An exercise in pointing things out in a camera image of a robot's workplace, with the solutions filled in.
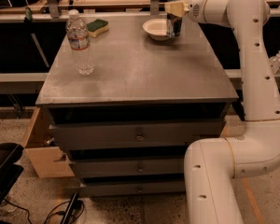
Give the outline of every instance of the white bottle cap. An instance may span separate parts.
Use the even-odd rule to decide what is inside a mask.
[[[71,19],[77,19],[79,17],[78,10],[75,10],[75,9],[70,10],[68,12],[68,15]]]

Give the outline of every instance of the black chair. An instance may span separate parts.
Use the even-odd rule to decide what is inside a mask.
[[[0,204],[23,171],[21,166],[15,164],[21,158],[22,151],[23,147],[19,144],[0,144]]]

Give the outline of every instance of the bottle label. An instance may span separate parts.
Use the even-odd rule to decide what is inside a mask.
[[[83,37],[70,37],[68,36],[69,44],[74,50],[83,50],[86,49],[90,44],[90,37],[88,35]]]

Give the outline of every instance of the clear plastic bottle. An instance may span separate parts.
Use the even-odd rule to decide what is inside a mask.
[[[89,75],[94,69],[94,63],[87,25],[79,17],[77,10],[70,10],[68,14],[66,34],[72,48],[76,69],[81,75]]]
[[[280,68],[280,50],[275,56],[270,58],[271,68],[273,70],[273,74],[276,74],[278,69]]]

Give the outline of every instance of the concrete floor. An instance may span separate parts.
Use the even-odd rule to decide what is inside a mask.
[[[22,140],[33,108],[27,108],[20,119],[10,108],[0,108],[0,143]],[[230,112],[222,135],[240,135],[243,123]],[[24,171],[8,195],[11,202],[30,211],[34,224],[44,223],[50,210],[68,201],[66,187],[76,187],[75,178],[37,177],[25,155],[19,164]],[[245,224],[280,224],[280,168],[261,177],[232,181]],[[184,224],[188,223],[187,200],[184,193],[111,198],[82,198],[85,210],[75,223],[89,224]],[[28,223],[26,212],[9,204],[0,207],[0,219],[12,224]],[[48,223],[60,223],[53,217]]]

